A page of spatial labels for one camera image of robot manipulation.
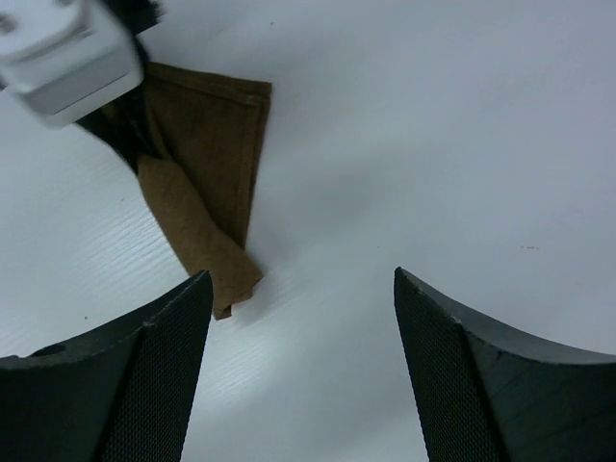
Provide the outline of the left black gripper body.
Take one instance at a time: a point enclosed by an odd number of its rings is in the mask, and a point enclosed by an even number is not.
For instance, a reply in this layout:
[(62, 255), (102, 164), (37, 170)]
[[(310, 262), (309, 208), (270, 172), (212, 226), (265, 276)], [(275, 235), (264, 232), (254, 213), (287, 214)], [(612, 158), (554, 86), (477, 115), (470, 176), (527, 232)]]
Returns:
[[(103, 4), (128, 30), (132, 49), (139, 58), (139, 70), (146, 71), (150, 56), (138, 34), (157, 25), (162, 15), (160, 3), (150, 0), (104, 0)], [(144, 84), (85, 115), (77, 124), (109, 145), (133, 172), (139, 170), (141, 154), (158, 156), (148, 128)]]

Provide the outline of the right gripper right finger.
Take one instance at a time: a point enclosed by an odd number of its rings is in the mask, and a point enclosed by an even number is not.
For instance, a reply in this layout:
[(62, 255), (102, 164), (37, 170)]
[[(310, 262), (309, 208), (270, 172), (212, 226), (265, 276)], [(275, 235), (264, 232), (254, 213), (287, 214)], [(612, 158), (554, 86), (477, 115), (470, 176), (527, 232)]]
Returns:
[(484, 315), (405, 269), (395, 311), (432, 461), (611, 461), (615, 358)]

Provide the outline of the brown cloth napkin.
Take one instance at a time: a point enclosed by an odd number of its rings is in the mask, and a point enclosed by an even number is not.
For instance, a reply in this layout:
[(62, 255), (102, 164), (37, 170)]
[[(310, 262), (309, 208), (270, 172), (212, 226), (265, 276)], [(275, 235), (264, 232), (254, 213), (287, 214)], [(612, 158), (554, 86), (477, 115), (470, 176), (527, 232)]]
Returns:
[(210, 273), (226, 319), (263, 277), (245, 243), (272, 85), (152, 63), (144, 90), (155, 147), (139, 157), (144, 200), (186, 272)]

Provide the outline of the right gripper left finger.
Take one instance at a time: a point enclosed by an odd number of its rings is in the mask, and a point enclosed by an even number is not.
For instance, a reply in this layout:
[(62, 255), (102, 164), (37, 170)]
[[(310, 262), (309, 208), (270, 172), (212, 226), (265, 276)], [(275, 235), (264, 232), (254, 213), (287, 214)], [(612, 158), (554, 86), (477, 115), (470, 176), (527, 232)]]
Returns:
[(2, 358), (2, 460), (180, 460), (212, 308), (201, 271), (86, 333)]

